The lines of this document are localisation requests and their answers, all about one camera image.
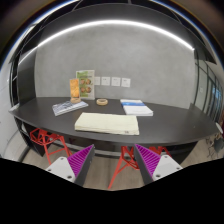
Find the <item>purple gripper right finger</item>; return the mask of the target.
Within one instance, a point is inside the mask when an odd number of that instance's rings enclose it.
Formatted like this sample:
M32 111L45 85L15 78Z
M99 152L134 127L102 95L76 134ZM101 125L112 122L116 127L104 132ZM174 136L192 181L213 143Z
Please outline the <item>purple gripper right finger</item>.
M145 185L182 169L171 156L159 155L138 144L134 146L134 156Z

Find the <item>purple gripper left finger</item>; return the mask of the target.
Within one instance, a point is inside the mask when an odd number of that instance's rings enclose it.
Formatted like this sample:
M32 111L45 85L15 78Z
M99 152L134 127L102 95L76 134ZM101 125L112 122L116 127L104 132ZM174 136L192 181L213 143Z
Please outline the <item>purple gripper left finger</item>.
M47 168L47 171L78 186L82 186L94 155L95 146L90 145L68 158L59 157Z

